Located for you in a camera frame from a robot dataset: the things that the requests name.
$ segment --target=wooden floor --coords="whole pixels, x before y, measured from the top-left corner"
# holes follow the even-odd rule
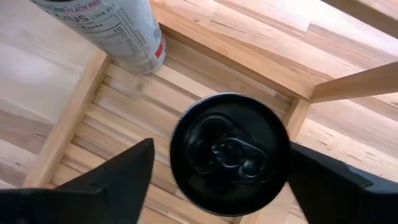
[[[238,43],[296,71],[297,78],[312,83],[398,61],[397,39],[317,0],[155,1],[211,30],[236,39]],[[392,17],[398,17],[398,5],[393,0],[383,1],[384,4],[367,1],[377,4],[378,8],[385,10]],[[206,92],[191,93],[190,91],[196,88],[185,90],[182,87],[176,88],[175,85],[170,86],[170,81],[165,80],[165,77],[157,75],[139,77],[141,80],[139,83],[145,85],[138,85],[136,88],[149,98],[146,98],[145,103],[137,102],[147,103],[147,107],[156,113],[163,113],[162,110],[168,111],[168,119],[159,121],[164,127],[154,130],[156,133],[151,131],[152,134],[166,137],[170,132],[170,125],[178,119],[182,110],[202,97],[201,94],[210,91],[232,89],[263,98],[281,118],[284,117],[290,105],[288,98],[264,86],[253,88],[253,83],[249,80],[242,82],[235,79],[240,74],[233,73],[229,68],[212,70],[213,67],[204,67],[201,64],[186,65],[192,62],[189,57],[190,52],[185,52],[187,56],[184,58],[176,58],[173,56],[175,43],[168,41],[167,44],[169,57],[165,63],[166,69],[182,74],[188,74],[187,70],[193,70],[194,72],[187,75],[188,78],[207,86],[208,89]],[[30,2],[25,0],[0,2],[2,68],[0,71],[0,187],[21,186],[94,49],[93,45],[36,9]],[[212,72],[217,72],[217,77],[222,77],[223,80],[209,82],[209,79],[212,79]],[[113,77],[112,74],[108,74],[99,96],[101,93],[107,93],[107,97],[113,96],[119,100],[122,98],[122,101],[107,100],[98,96],[91,107],[93,116],[101,115],[100,108],[108,107],[106,111],[111,111],[115,103],[123,103],[123,99],[136,97],[135,92],[131,92],[133,89],[130,86],[126,88],[118,82],[119,78],[123,78],[122,75]],[[176,89],[184,93],[183,106],[175,104],[175,98],[168,95],[156,98],[160,97],[158,90],[168,91],[170,96],[173,96],[172,94],[175,94],[173,90]],[[167,104],[157,105],[155,101],[150,100],[153,97],[156,101]],[[117,118],[127,119],[134,124],[130,114],[123,111],[112,112]],[[155,114],[142,115],[156,118]],[[107,128],[109,125],[101,125],[98,119],[87,116],[83,120],[73,140],[76,147],[71,146],[69,151],[75,150],[81,153],[79,158],[84,158],[85,153],[91,153],[91,157],[92,152],[87,150],[92,149],[93,144],[102,144],[112,151],[96,151],[98,157],[90,160],[90,164],[81,164],[77,158],[66,156],[63,159],[64,166],[59,167],[59,172],[65,172],[70,175],[69,177],[73,177],[137,141],[131,136],[127,138],[114,133],[111,135],[112,139],[104,140],[99,136],[109,133],[112,129]],[[141,132],[143,136],[152,136],[151,133]],[[298,136],[298,142],[366,171],[398,181],[396,133],[398,133],[398,95],[390,94],[313,105]],[[162,153],[158,153],[157,158],[160,162],[155,164],[155,170],[164,170],[163,167],[167,170],[167,144],[160,141],[160,148],[164,150],[163,156]],[[57,177],[59,176],[56,175],[52,180],[54,185],[65,181],[65,177],[59,179]],[[159,198],[165,201],[175,200],[167,197],[170,191],[174,192],[177,189],[169,171],[155,175],[152,182],[157,186],[163,186],[163,190],[151,186],[150,191],[158,197],[147,199],[147,207],[142,215],[145,217],[142,219],[143,223],[156,223],[154,220],[160,219],[164,223],[178,223],[175,220],[203,223],[207,220],[187,220],[186,217],[173,212],[169,214],[175,215],[175,219],[170,219],[155,212],[161,210],[156,205],[162,207],[162,203],[165,203],[159,201]],[[187,212],[194,211],[189,213],[193,217],[195,214],[197,217],[202,214],[184,200],[173,202],[176,207],[186,207]],[[225,223],[225,220],[217,217],[203,216],[208,218],[207,223]],[[305,223],[296,203],[293,204],[284,223]]]

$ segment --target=red stripe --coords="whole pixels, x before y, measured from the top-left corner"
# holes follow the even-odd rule
[[[162,36],[162,40],[160,41],[159,47],[157,48],[156,52],[155,52],[155,56],[157,58],[160,57],[160,55],[162,54],[163,51],[163,47],[164,47],[164,38]]]

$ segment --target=can label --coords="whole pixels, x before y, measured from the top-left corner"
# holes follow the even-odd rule
[[[137,73],[162,65],[166,46],[149,0],[31,0]]]

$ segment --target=nutrition facts label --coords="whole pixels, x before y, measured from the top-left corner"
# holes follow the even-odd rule
[[[149,0],[32,1],[134,71],[150,71],[164,60]]]

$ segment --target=black object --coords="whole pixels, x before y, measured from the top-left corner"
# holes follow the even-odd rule
[[[177,184],[185,195],[212,213],[254,212],[269,203],[288,180],[311,224],[398,223],[397,183],[289,142],[282,123],[270,109],[245,96],[212,96],[193,105],[175,129],[171,160]],[[153,140],[146,139],[55,190],[0,190],[0,223],[136,223],[153,161]],[[189,170],[204,183],[181,179],[186,174],[176,168]],[[208,187],[207,182],[210,186],[221,183],[222,187]],[[224,189],[243,192],[226,194],[217,202],[219,196],[211,191]],[[263,200],[249,199],[253,194]],[[215,208],[198,195],[219,204],[229,200],[230,210]],[[243,204],[250,202],[254,206]]]
[[[2,190],[0,223],[136,223],[153,163],[145,139],[55,190]]]

